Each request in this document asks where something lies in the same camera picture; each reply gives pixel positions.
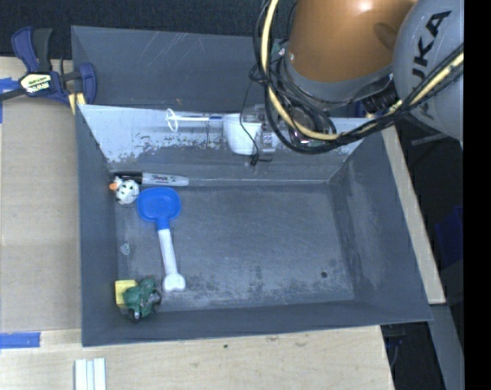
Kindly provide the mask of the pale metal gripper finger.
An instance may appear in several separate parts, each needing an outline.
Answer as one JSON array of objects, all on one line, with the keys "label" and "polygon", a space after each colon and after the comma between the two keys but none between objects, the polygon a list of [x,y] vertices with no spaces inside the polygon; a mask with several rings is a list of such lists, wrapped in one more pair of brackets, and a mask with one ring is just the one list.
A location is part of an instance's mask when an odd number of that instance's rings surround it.
[{"label": "pale metal gripper finger", "polygon": [[264,104],[255,104],[246,106],[240,113],[240,125],[266,127],[269,124],[267,119],[267,110]]},{"label": "pale metal gripper finger", "polygon": [[276,135],[273,132],[261,130],[258,133],[258,148],[260,154],[274,154],[276,152]]}]

